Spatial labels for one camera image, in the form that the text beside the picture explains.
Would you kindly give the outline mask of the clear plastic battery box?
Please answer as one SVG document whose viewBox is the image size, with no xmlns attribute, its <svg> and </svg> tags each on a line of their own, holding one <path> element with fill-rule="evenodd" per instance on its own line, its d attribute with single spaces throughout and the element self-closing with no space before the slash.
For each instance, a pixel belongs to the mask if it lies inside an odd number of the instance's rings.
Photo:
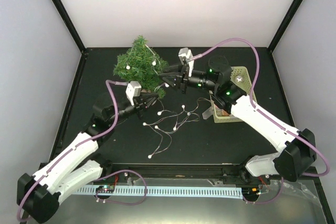
<svg viewBox="0 0 336 224">
<path fill-rule="evenodd" d="M 214 114 L 214 110 L 212 107 L 209 107 L 207 110 L 205 110 L 203 113 L 202 113 L 202 118 L 204 120 L 207 120 L 209 119 L 211 116 L 213 116 Z"/>
</svg>

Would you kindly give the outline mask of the yellow-green plastic basket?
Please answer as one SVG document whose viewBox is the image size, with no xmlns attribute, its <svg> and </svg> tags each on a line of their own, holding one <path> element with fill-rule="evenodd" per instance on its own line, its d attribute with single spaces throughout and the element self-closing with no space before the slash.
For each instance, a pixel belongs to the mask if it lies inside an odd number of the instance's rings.
<svg viewBox="0 0 336 224">
<path fill-rule="evenodd" d="M 235 83 L 235 76 L 236 75 L 241 75 L 244 78 L 244 82 L 243 83 L 239 83 L 236 84 Z M 239 88 L 243 89 L 247 95 L 250 95 L 250 90 L 251 90 L 251 86 L 252 86 L 252 81 L 250 79 L 248 70 L 246 67 L 243 66 L 238 66 L 238 67 L 232 67 L 232 73 L 231 73 L 231 77 L 230 77 L 231 81 L 237 85 Z M 211 101 L 211 106 L 214 110 L 214 114 L 213 114 L 213 119 L 214 119 L 214 123 L 236 123 L 236 122 L 242 122 L 241 119 L 231 115 L 230 117 L 218 117 L 216 115 L 216 110 L 221 110 L 219 109 L 215 103 L 214 103 L 214 99 L 211 97 L 212 92 L 209 92 L 209 97 L 210 97 L 210 101 Z"/>
</svg>

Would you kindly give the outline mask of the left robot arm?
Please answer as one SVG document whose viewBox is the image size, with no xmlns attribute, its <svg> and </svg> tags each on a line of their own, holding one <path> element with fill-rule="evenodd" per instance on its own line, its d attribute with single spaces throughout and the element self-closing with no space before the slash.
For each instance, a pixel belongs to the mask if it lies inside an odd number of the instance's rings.
<svg viewBox="0 0 336 224">
<path fill-rule="evenodd" d="M 117 104 L 112 92 L 93 106 L 93 115 L 84 129 L 58 156 L 33 175 L 24 173 L 17 181 L 17 219 L 24 222 L 21 211 L 38 223 L 47 222 L 60 205 L 77 189 L 89 182 L 108 181 L 113 174 L 111 163 L 97 153 L 113 133 L 120 119 L 141 116 L 159 98 L 157 93 L 128 95 Z"/>
</svg>

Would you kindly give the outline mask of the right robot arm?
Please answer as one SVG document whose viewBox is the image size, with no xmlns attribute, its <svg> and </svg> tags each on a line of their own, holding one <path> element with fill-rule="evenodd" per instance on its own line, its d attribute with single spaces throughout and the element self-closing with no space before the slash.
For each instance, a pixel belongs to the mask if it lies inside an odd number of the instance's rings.
<svg viewBox="0 0 336 224">
<path fill-rule="evenodd" d="M 255 155 L 245 161 L 245 167 L 238 171 L 243 183 L 250 184 L 261 175 L 280 175 L 290 182 L 297 181 L 316 160 L 314 134 L 309 129 L 300 131 L 284 123 L 259 106 L 234 84 L 232 71 L 225 57 L 213 56 L 205 72 L 191 69 L 183 60 L 164 68 L 159 77 L 183 93 L 188 87 L 209 91 L 219 109 L 247 123 L 275 148 L 273 154 Z"/>
</svg>

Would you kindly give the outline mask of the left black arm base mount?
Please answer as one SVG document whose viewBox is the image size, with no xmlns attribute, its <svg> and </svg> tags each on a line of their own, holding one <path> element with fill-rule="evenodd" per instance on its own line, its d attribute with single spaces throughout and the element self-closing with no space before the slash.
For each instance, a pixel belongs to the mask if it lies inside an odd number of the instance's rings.
<svg viewBox="0 0 336 224">
<path fill-rule="evenodd" d="M 92 161 L 97 162 L 100 165 L 100 167 L 102 167 L 101 177 L 105 177 L 107 175 L 112 174 L 112 161 L 110 161 L 109 159 L 104 158 L 99 153 L 98 154 L 92 154 L 91 157 L 90 157 L 90 159 Z M 106 200 L 110 198 L 110 196 L 106 196 L 104 194 L 106 194 L 106 193 L 113 193 L 114 192 L 115 187 L 117 186 L 117 182 L 119 180 L 119 175 L 114 175 L 113 177 L 114 177 L 113 184 L 110 184 L 111 183 L 111 181 L 110 181 L 111 177 L 104 178 L 102 181 L 106 181 L 107 180 L 108 184 L 107 185 L 102 185 L 102 186 L 99 186 L 99 187 L 96 188 L 95 192 L 96 192 L 97 196 L 95 196 L 95 197 L 97 199 L 97 202 L 99 200 L 102 200 L 102 202 L 105 203 Z"/>
</svg>

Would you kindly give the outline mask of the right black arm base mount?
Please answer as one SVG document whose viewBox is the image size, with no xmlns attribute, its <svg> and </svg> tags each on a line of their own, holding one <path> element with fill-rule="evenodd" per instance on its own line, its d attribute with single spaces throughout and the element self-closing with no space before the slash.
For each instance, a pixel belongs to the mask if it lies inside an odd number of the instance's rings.
<svg viewBox="0 0 336 224">
<path fill-rule="evenodd" d="M 236 185 L 259 185 L 265 183 L 270 184 L 270 179 L 265 176 L 254 177 L 246 168 L 238 166 L 228 166 L 222 169 L 223 180 L 228 184 Z"/>
</svg>

